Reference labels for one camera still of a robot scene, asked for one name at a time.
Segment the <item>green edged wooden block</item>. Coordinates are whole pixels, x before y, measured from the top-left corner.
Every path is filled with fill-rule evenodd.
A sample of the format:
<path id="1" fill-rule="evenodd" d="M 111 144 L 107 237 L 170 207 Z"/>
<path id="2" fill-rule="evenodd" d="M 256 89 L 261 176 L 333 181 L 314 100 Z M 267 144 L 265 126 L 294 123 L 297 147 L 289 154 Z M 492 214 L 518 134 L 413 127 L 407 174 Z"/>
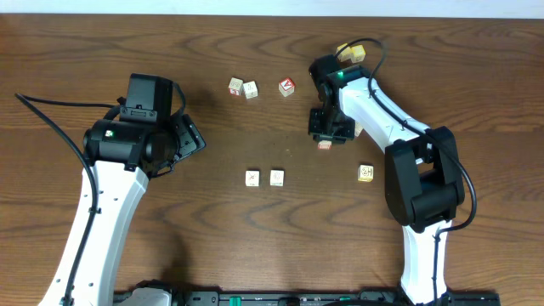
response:
<path id="1" fill-rule="evenodd" d="M 271 186 L 280 186 L 284 185 L 285 171 L 272 169 L 270 171 L 270 185 Z"/>

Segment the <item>red spiral wooden block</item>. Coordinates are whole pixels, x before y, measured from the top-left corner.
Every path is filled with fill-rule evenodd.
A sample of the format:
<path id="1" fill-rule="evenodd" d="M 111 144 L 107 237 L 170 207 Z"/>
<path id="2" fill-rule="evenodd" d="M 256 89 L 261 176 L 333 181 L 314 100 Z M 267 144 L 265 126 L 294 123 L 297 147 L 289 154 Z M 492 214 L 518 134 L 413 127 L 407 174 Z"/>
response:
<path id="1" fill-rule="evenodd" d="M 332 142 L 330 140 L 321 140 L 318 143 L 319 150 L 329 150 L 332 147 Z"/>

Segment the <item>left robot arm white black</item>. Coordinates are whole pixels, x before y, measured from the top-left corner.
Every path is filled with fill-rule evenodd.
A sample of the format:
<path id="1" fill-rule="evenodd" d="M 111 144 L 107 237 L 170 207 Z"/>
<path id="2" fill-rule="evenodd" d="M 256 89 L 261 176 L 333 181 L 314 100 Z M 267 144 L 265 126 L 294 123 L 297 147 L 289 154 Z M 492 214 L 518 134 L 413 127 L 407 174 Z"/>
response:
<path id="1" fill-rule="evenodd" d="M 100 119 L 84 144 L 76 216 L 43 305 L 112 305 L 128 230 L 148 183 L 206 145 L 181 112 L 163 122 Z"/>

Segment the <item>yellow edged bug block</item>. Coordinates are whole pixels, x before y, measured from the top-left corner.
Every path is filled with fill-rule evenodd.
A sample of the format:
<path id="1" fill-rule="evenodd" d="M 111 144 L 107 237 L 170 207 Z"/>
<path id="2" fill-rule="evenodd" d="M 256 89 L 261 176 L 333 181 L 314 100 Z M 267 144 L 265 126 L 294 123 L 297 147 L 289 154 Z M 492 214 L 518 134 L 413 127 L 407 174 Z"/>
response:
<path id="1" fill-rule="evenodd" d="M 245 175 L 245 184 L 247 187 L 258 187 L 260 172 L 258 170 L 247 170 Z"/>

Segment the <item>plain cream wooden block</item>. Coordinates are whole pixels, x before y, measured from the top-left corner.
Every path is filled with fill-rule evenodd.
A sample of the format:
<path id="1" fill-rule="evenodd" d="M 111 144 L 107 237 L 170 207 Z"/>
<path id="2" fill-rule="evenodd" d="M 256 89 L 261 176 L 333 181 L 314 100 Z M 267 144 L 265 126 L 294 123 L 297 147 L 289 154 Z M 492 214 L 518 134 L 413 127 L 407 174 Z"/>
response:
<path id="1" fill-rule="evenodd" d="M 359 122 L 356 122 L 354 126 L 354 136 L 356 138 L 359 137 L 362 131 L 363 131 L 362 125 Z"/>

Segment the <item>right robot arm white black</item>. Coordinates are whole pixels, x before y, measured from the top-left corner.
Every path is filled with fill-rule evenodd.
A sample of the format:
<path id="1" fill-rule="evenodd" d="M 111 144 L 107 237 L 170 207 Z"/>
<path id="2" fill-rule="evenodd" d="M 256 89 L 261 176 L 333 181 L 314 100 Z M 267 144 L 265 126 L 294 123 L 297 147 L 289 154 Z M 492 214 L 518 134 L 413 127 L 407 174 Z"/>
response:
<path id="1" fill-rule="evenodd" d="M 384 154 L 385 199 L 404 237 L 405 303 L 446 304 L 445 239 L 465 197 L 453 133 L 406 114 L 360 65 L 342 68 L 328 54 L 309 74 L 323 104 L 309 115 L 314 141 L 343 144 L 361 125 Z"/>

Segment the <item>yellow face wooden block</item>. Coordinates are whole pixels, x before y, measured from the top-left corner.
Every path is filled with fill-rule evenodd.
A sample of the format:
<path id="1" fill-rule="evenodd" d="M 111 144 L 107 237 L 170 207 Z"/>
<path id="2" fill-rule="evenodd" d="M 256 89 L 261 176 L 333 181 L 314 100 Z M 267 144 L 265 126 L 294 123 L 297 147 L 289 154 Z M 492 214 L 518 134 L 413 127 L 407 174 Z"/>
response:
<path id="1" fill-rule="evenodd" d="M 360 182 L 371 182 L 374 179 L 374 167 L 372 165 L 359 165 L 358 180 Z"/>

